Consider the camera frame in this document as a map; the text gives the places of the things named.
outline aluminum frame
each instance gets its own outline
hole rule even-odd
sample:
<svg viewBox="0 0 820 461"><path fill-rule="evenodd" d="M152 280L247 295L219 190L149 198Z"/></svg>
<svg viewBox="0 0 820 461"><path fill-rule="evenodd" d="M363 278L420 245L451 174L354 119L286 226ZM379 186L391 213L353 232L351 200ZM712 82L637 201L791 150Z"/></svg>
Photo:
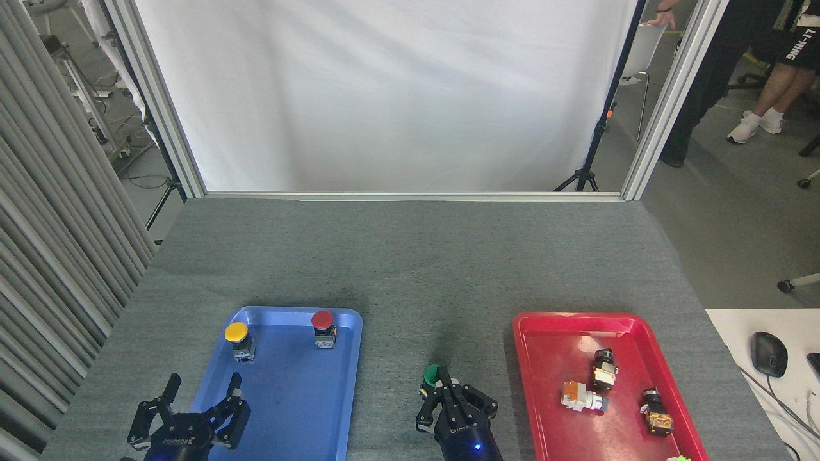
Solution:
<svg viewBox="0 0 820 461"><path fill-rule="evenodd" d="M677 58L652 116L645 137L626 175L621 192L498 192L478 194L370 194L294 192L208 192L188 146L179 117L168 94L137 7L131 0L102 0L111 14L125 54L129 57L145 102L165 140L171 162L189 197L264 197L291 200L454 200L500 202L621 202L643 194L672 123L681 109L706 48L729 0L699 0L683 35Z"/></svg>
<svg viewBox="0 0 820 461"><path fill-rule="evenodd" d="M621 189L624 200L640 200L643 195L728 3L729 0L701 0L692 11L681 49L672 62L669 77L649 119L646 135L638 144L635 160L626 174Z"/></svg>

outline yellow button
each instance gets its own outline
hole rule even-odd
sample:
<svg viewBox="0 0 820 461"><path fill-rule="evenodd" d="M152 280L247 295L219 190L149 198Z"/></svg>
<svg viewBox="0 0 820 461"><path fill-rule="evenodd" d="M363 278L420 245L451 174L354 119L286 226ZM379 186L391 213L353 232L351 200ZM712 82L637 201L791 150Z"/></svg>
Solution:
<svg viewBox="0 0 820 461"><path fill-rule="evenodd" d="M242 322L233 322L225 329L225 339L238 343L248 335L248 326Z"/></svg>

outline tripod stand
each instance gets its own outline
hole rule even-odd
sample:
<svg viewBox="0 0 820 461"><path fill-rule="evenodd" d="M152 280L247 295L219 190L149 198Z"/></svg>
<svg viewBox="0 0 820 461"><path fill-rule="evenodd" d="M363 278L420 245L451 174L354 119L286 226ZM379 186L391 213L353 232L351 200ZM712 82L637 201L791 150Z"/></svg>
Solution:
<svg viewBox="0 0 820 461"><path fill-rule="evenodd" d="M598 192L598 185L595 183L595 173L591 171L592 161L595 159L595 151L598 150L598 144L601 142L601 137L607 129L607 119L610 115L612 115L615 91L617 90L618 82L621 79L624 66L626 65L626 59L629 57L629 52L632 49L632 41L635 39L635 31L638 29L640 16L644 12L645 5L646 0L638 0L638 3L635 5L635 12L632 14L632 21L629 24L629 30L626 32L626 40L623 43L621 56L618 58L617 66L615 66L615 75L613 75L613 81L609 85L609 93L607 93L607 100L606 103L604 103L604 112L601 114L601 117L598 119L598 123L595 125L592 143L590 143L590 150L586 154L584 166L580 170L575 170L575 173L561 183L560 186L556 187L553 192L561 192L575 180L578 180L578 186L575 188L576 192L583 192L584 186L587 182L589 182L592 186L593 192Z"/></svg>

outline white backdrop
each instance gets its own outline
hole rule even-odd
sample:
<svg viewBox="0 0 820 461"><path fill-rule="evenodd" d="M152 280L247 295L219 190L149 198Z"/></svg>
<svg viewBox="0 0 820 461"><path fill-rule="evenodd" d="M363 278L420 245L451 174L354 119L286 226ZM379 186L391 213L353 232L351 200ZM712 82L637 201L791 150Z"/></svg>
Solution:
<svg viewBox="0 0 820 461"><path fill-rule="evenodd" d="M549 191L636 0L136 0L208 192Z"/></svg>

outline plastic tray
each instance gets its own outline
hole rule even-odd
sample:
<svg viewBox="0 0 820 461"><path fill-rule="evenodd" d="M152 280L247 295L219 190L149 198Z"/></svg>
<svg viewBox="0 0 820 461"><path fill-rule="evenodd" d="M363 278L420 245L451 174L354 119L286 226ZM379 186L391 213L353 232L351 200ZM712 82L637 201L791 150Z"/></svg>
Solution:
<svg viewBox="0 0 820 461"><path fill-rule="evenodd" d="M663 358L641 318L616 313L520 313L512 322L535 456L539 461L663 461L706 450ZM606 413L561 405L565 381L591 384L595 351L611 348L619 371ZM642 392L657 387L672 416L669 436L649 434Z"/></svg>
<svg viewBox="0 0 820 461"><path fill-rule="evenodd" d="M250 306L225 322L223 330L232 322L248 324L255 358L236 362L231 343L220 335L192 411L224 398L230 375L239 372L251 415L239 448L215 446L209 461L345 459L362 318L350 309L327 309L335 317L336 345L317 349L311 317L319 310Z"/></svg>

